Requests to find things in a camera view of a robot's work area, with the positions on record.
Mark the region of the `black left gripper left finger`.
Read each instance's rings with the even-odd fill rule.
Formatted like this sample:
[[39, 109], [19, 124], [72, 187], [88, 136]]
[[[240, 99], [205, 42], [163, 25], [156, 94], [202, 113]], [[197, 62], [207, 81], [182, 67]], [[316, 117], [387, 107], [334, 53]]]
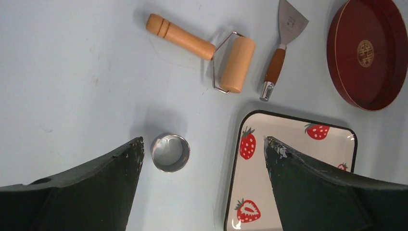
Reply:
[[3, 231], [124, 231], [144, 159], [142, 137], [31, 184], [0, 189]]

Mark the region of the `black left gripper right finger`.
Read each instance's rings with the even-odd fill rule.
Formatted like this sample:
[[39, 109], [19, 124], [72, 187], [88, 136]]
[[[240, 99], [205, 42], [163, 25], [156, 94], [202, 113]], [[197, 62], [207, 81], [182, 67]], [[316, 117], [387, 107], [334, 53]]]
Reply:
[[407, 230], [407, 185], [338, 169], [272, 136], [264, 155], [285, 231]]

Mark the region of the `strawberry print rectangular tray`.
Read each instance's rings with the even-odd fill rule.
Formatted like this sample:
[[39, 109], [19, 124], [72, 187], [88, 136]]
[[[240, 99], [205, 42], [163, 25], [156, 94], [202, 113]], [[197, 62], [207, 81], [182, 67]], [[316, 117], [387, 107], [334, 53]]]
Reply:
[[226, 207], [226, 231], [280, 231], [264, 156], [272, 136], [313, 158], [353, 172], [357, 136], [348, 128], [256, 110], [241, 122]]

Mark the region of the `wooden dough roller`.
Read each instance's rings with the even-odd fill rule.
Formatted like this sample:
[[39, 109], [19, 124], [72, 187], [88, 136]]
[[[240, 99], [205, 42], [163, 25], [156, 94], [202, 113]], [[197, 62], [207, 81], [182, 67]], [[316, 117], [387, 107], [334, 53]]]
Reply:
[[242, 34], [232, 31], [217, 47], [202, 38], [191, 34], [178, 25], [168, 21], [158, 14], [150, 14], [145, 26], [150, 33], [176, 44], [191, 53], [215, 63], [215, 53], [232, 36], [236, 35], [231, 48], [220, 84], [216, 84], [216, 73], [213, 69], [213, 88], [224, 94], [240, 93], [242, 91], [249, 66], [256, 48], [256, 43]]

